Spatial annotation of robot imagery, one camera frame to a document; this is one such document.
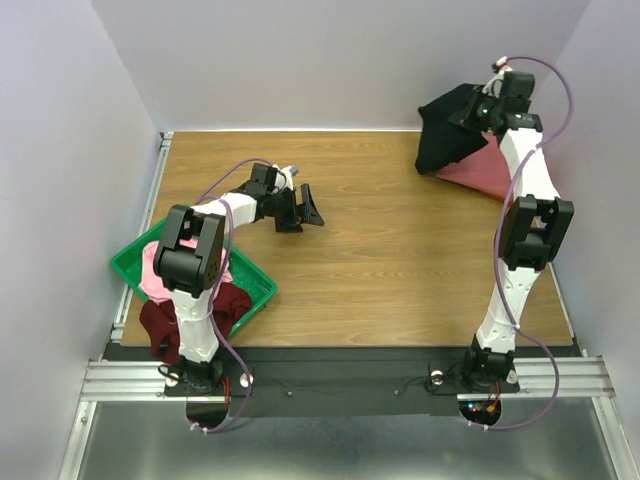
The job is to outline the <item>black t shirt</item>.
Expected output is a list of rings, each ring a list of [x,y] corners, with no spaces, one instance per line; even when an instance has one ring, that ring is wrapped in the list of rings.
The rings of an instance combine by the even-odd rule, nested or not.
[[[488,145],[480,132],[463,128],[449,120],[465,105],[473,90],[473,84],[463,83],[418,108],[422,130],[415,168],[419,174],[437,173]]]

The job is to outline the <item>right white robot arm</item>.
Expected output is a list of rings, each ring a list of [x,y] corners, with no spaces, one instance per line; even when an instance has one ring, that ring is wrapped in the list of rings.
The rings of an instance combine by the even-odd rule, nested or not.
[[[540,274],[552,262],[575,209],[554,186],[542,151],[543,127],[529,111],[533,75],[502,68],[451,117],[469,130],[491,133],[510,176],[494,239],[495,286],[487,313],[460,366],[463,384],[482,390],[515,383],[514,354],[521,316]]]

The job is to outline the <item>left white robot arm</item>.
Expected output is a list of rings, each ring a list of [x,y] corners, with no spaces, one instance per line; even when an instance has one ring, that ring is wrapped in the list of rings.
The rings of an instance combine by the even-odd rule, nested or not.
[[[224,339],[214,320],[213,301],[229,264],[235,229],[267,217],[278,233],[301,233],[305,224],[324,225],[310,186],[295,185],[298,172],[295,165],[256,162],[239,187],[208,202],[169,210],[153,270],[169,291],[180,336],[178,365],[166,374],[171,380],[202,394],[222,384],[222,367],[214,357]]]

